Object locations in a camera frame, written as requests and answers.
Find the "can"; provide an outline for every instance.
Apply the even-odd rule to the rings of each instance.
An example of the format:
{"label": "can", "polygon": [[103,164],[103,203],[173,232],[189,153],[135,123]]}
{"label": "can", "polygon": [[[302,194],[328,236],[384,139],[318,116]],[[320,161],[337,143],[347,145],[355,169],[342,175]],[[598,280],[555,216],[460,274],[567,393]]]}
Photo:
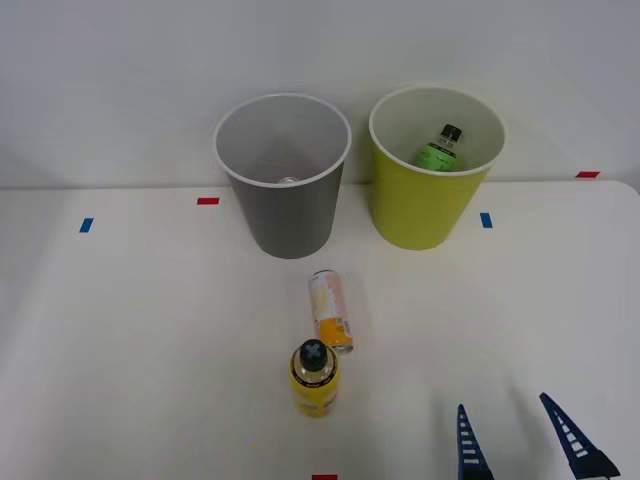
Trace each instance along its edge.
{"label": "can", "polygon": [[309,417],[324,417],[338,396],[338,356],[320,340],[307,340],[291,356],[289,378],[298,409]]}
{"label": "can", "polygon": [[333,270],[321,270],[309,280],[309,292],[316,336],[338,353],[353,350],[351,327],[340,277]]}

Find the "white table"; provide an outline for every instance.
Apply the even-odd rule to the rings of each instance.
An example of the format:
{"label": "white table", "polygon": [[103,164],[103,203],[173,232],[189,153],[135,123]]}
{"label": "white table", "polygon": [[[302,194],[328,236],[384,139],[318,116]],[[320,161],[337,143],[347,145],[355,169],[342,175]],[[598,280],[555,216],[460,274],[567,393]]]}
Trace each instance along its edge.
{"label": "white table", "polygon": [[[1,477],[454,480],[464,403],[496,480],[572,479],[546,391],[630,478],[636,192],[484,184],[419,253],[377,234],[365,193],[342,188],[320,252],[280,260],[228,188],[0,192]],[[314,420],[287,362],[313,335],[307,279],[324,268],[343,278],[355,351]]]}

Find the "white wall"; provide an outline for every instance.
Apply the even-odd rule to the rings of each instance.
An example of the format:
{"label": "white wall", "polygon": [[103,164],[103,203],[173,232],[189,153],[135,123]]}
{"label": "white wall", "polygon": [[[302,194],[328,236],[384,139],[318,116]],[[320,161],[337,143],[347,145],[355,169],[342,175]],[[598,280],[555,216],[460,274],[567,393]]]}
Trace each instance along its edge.
{"label": "white wall", "polygon": [[348,115],[362,180],[376,99],[438,82],[504,114],[494,178],[639,187],[638,25],[637,0],[5,0],[0,186],[226,183],[215,122],[278,90]]}

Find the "yellow trash can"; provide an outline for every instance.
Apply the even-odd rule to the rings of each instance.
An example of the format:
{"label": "yellow trash can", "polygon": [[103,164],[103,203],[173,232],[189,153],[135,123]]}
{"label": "yellow trash can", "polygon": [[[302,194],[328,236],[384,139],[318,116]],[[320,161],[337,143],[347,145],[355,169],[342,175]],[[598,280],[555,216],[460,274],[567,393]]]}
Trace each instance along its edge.
{"label": "yellow trash can", "polygon": [[[415,159],[446,124],[462,130],[453,171]],[[382,98],[369,116],[375,176],[371,213],[389,243],[408,250],[440,245],[462,215],[505,143],[498,115],[452,88],[413,86]]]}

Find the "green bottle label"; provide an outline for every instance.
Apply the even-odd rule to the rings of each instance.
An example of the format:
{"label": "green bottle label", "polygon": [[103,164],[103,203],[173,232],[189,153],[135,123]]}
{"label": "green bottle label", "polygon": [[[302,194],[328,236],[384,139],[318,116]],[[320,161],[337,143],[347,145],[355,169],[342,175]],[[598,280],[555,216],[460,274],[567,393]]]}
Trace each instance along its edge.
{"label": "green bottle label", "polygon": [[418,154],[416,166],[436,172],[450,172],[456,164],[456,154],[430,143]]}

